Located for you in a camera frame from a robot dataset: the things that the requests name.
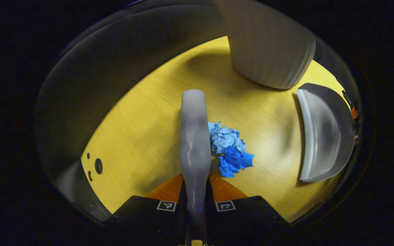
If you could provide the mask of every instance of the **gray cylinder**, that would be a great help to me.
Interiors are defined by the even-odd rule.
[[[200,90],[188,90],[182,94],[180,164],[187,197],[186,241],[202,240],[205,243],[205,195],[211,168],[211,148],[205,93]]]

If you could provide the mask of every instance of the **wood grain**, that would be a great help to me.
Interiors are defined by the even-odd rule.
[[[84,171],[91,171],[90,184],[111,213],[130,196],[145,196],[180,174],[181,96],[200,89],[206,94],[208,121],[236,128],[247,152],[255,154],[253,167],[225,180],[248,196],[261,195],[294,221],[324,200],[340,178],[297,180],[303,123],[296,89],[304,83],[327,86],[343,97],[335,77],[315,61],[296,87],[271,89],[233,70],[227,37],[206,42],[163,64],[122,97],[89,140],[81,156]],[[100,175],[97,158],[103,162]]]

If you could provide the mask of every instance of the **crumpled paper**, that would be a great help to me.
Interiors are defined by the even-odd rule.
[[[223,126],[220,127],[220,122],[216,124],[208,122],[209,138],[212,144],[211,150],[217,154],[226,153],[226,148],[229,146],[235,147],[238,151],[244,152],[246,144],[243,139],[239,139],[239,131],[236,129],[228,129]]]
[[[220,122],[208,122],[211,150],[219,157],[219,169],[223,177],[235,177],[239,169],[253,166],[252,159],[255,155],[246,153],[246,144],[239,139],[239,131],[220,127]]]

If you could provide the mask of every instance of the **white cup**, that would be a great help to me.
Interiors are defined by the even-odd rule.
[[[313,59],[314,34],[254,0],[214,0],[228,34],[235,70],[259,84],[295,86]]]

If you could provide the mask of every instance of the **orange gripper base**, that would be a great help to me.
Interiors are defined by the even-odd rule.
[[[355,107],[352,107],[351,114],[354,120],[358,117]]]
[[[235,186],[212,173],[209,173],[208,179],[212,186],[214,202],[229,201],[247,197]],[[163,201],[178,202],[182,182],[183,176],[179,174],[154,189],[147,195],[147,197]]]

